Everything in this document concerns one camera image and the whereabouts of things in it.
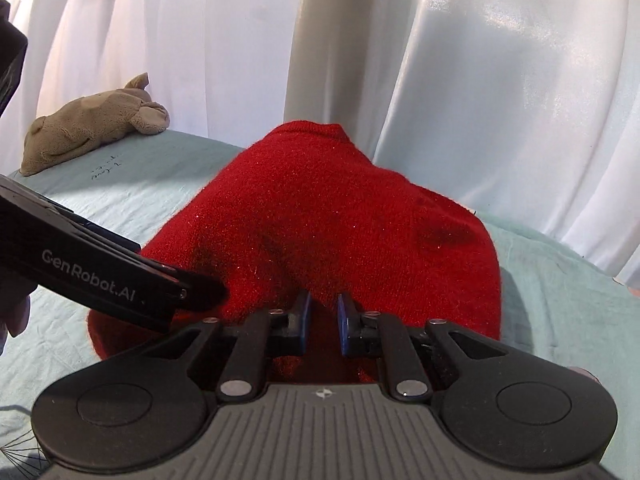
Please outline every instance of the curtain fold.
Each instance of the curtain fold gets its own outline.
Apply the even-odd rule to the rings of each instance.
[[[9,0],[38,115],[149,72],[172,128],[248,146],[337,122],[376,164],[640,288],[640,0]]]

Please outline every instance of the gray ribbed plate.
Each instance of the gray ribbed plate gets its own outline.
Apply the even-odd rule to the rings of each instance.
[[[161,465],[115,476],[53,466],[43,480],[611,480],[595,464],[508,471],[453,444],[430,410],[385,397],[376,384],[272,384],[228,405],[203,437]]]

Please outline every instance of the brown plush toy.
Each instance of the brown plush toy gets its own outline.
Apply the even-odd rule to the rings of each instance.
[[[145,91],[148,84],[144,73],[124,88],[75,99],[53,115],[37,118],[24,139],[20,173],[39,173],[131,132],[164,132],[169,127],[169,113],[151,100]]]

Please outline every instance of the human hand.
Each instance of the human hand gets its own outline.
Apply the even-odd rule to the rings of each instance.
[[[0,355],[8,335],[19,336],[27,328],[31,301],[37,283],[0,267]]]

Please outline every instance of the bed sheet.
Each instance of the bed sheet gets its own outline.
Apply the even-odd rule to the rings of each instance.
[[[41,174],[12,177],[145,244],[240,151],[166,131],[129,136]],[[640,480],[640,340],[635,337],[640,300],[549,238],[487,214],[478,216],[494,240],[502,270],[502,340],[558,364],[586,368],[600,379],[620,412],[603,465],[620,478]],[[27,330],[7,342],[0,357],[0,479],[24,478],[42,466],[36,450],[16,451],[34,447],[28,431],[37,395],[97,361],[86,314],[84,306],[38,288]],[[17,460],[22,471],[12,463]]]

